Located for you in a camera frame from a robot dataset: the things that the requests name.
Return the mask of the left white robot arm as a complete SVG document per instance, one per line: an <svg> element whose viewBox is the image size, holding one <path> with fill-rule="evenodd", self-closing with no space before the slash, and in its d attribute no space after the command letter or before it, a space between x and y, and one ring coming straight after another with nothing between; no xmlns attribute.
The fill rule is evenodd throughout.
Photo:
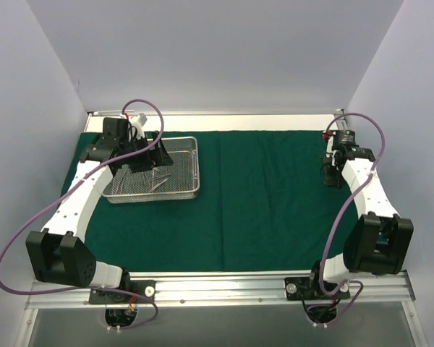
<svg viewBox="0 0 434 347"><path fill-rule="evenodd" d="M26 249L35 279L80 288L106 288L115 303L131 296L131 284L119 266L99 262L85 245L88 224L101 194L122 168L132 173L170 166L159 133L130 140L98 134L82 150L67 197L41 231L26 238Z"/></svg>

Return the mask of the metal mesh instrument tray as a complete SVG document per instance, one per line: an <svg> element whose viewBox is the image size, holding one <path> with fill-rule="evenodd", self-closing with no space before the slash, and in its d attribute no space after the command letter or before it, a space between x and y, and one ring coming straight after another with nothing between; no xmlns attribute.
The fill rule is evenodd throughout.
<svg viewBox="0 0 434 347"><path fill-rule="evenodd" d="M174 161L172 166L139 173L131 173L127 167L123 167L106 186L102 196L111 204L195 198L200 189L197 139L191 136L166 137L163 144ZM143 190L143 174L171 174L171 177L155 192L147 193Z"/></svg>

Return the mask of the green surgical cloth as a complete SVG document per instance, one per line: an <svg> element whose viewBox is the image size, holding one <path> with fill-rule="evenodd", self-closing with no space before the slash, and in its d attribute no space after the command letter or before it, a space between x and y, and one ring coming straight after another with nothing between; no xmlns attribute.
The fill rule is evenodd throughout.
<svg viewBox="0 0 434 347"><path fill-rule="evenodd" d="M196 132L191 200L100 199L85 243L134 272L308 270L349 190L327 187L319 132Z"/></svg>

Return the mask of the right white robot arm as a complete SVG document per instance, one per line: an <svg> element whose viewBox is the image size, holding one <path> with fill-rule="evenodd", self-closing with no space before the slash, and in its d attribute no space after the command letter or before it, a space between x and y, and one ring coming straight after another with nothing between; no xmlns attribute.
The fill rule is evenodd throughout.
<svg viewBox="0 0 434 347"><path fill-rule="evenodd" d="M335 217L319 272L307 279L307 290L315 298L336 294L357 273L395 275L403 270L414 225L399 215L387 197L377 173L379 160L379 155L359 147L337 148L322 157L326 183L345 183L351 194ZM329 257L337 228L351 204L356 208L357 222L342 253Z"/></svg>

